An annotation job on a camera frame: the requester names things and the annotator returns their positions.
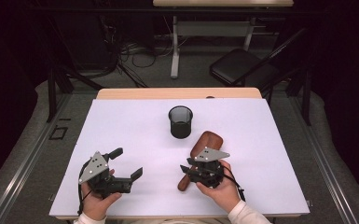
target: forearm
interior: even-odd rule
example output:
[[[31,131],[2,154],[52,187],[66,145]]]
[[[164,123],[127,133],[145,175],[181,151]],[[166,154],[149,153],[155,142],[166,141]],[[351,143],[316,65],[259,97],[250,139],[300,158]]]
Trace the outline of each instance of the forearm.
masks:
[[[82,213],[79,216],[79,219],[74,221],[74,224],[104,224],[105,221],[106,221],[106,217],[100,221],[96,221],[86,216],[84,213]]]
[[[240,201],[228,214],[232,224],[270,224],[259,212],[251,208],[244,201]]]

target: table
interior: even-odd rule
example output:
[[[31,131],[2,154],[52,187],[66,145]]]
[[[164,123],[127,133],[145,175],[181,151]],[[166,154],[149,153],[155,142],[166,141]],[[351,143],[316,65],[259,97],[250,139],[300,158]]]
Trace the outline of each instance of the table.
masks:
[[[291,7],[293,0],[153,0],[155,7]],[[178,21],[173,16],[173,65],[171,78],[178,78],[179,35],[245,36],[243,48],[249,49],[255,18],[249,21]]]
[[[168,111],[175,105],[187,105],[194,113],[192,133],[186,139],[175,139],[169,131]],[[141,166],[144,175],[130,194],[109,208],[108,218],[226,216],[193,183],[185,192],[176,188],[183,177],[179,165],[188,165],[191,148],[207,130],[223,137],[221,150],[230,153],[226,161],[251,206],[267,217],[310,212],[269,106],[257,89],[156,88],[100,91],[49,214],[76,218],[81,166],[96,150],[104,154],[123,147],[124,153],[109,162],[115,176],[129,177]]]

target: gray floor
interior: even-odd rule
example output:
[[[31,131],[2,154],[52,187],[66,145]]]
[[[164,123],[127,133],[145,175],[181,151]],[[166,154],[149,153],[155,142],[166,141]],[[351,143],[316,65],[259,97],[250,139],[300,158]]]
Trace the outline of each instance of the gray floor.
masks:
[[[254,37],[251,51],[260,55],[268,52],[270,40],[270,37]],[[170,56],[158,57],[147,68],[139,68],[131,60],[133,58],[137,65],[153,62],[145,54],[130,57],[125,64],[149,87],[220,87],[222,85],[208,75],[208,65],[238,44],[241,43],[237,40],[226,39],[188,40],[181,47],[180,75],[175,80],[170,78]],[[94,80],[109,88],[134,87],[130,79],[118,71]],[[37,87],[39,99],[33,117],[0,171],[0,223],[64,223],[48,216],[51,196],[61,184],[96,95],[83,83],[76,80],[73,83],[74,94],[59,94],[59,114],[50,124],[46,124],[47,83]],[[331,142],[323,101],[312,95],[312,125],[308,127],[299,116],[300,99],[287,98],[284,92],[276,90],[270,108],[300,186],[313,207],[309,215],[278,218],[276,223],[359,223],[359,186]],[[51,139],[58,134],[52,134],[55,127],[68,128],[62,140]]]

